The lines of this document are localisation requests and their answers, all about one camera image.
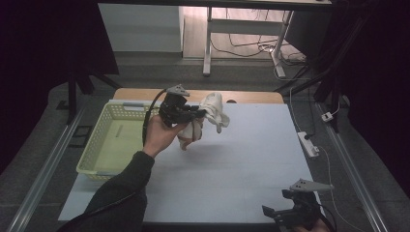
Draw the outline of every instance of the white cloth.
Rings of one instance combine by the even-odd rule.
[[[199,104],[199,109],[205,109],[205,117],[208,121],[217,126],[217,132],[221,133],[222,128],[229,126],[229,117],[223,113],[222,95],[218,92],[208,95]]]
[[[229,125],[229,117],[222,111],[222,95],[218,92],[208,95],[199,104],[199,109],[205,109],[205,118],[217,126],[217,132],[221,133],[222,128]],[[178,133],[178,139],[182,150],[186,151],[187,146],[192,142],[201,139],[204,119],[194,119],[186,128]]]

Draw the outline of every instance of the metal frame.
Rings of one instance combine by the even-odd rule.
[[[323,106],[323,103],[317,103],[315,106],[319,115],[325,113],[325,110],[323,110],[323,108],[325,108]],[[331,138],[333,144],[335,145],[337,154],[340,158],[341,163],[344,166],[347,176],[350,179],[350,183],[352,184],[353,189],[356,191],[359,200],[362,202],[365,208],[368,221],[373,227],[373,230],[377,232],[389,231],[386,226],[386,223],[384,222],[384,219],[380,214],[379,209],[374,203],[373,197],[368,191],[365,182],[363,181],[362,176],[360,175],[359,170],[357,169],[354,161],[352,160],[349,151],[344,145],[344,142],[341,139],[340,135],[334,131],[333,127],[330,124],[326,124],[326,131],[329,137]]]
[[[79,108],[76,115],[73,117],[72,123],[66,125],[62,134],[58,138],[56,144],[48,155],[47,160],[45,161],[40,173],[37,175],[36,180],[33,185],[27,192],[23,202],[15,214],[15,217],[12,220],[12,223],[7,229],[8,232],[14,231],[24,231],[28,222],[31,219],[31,216],[34,214],[34,211],[37,208],[37,205],[40,202],[40,199],[43,196],[43,193],[54,174],[54,171],[60,162],[60,159],[63,157],[64,152],[66,151],[67,146],[69,145],[70,139],[75,131],[76,126],[78,125],[84,111],[86,104],[89,98],[80,101]]]

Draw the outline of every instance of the white desk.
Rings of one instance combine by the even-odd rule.
[[[225,104],[231,123],[186,152],[175,140],[156,158],[147,186],[146,222],[265,223],[262,205],[293,207],[281,196],[300,178],[311,180],[286,104]],[[59,219],[81,214],[99,182],[78,175]]]

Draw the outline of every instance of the wall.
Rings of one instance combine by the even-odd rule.
[[[114,51],[181,52],[183,8],[99,4]]]

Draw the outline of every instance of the basket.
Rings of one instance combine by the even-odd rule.
[[[142,125],[149,105],[109,102],[87,142],[76,171],[93,180],[108,180],[142,150]],[[158,114],[154,107],[152,115]]]

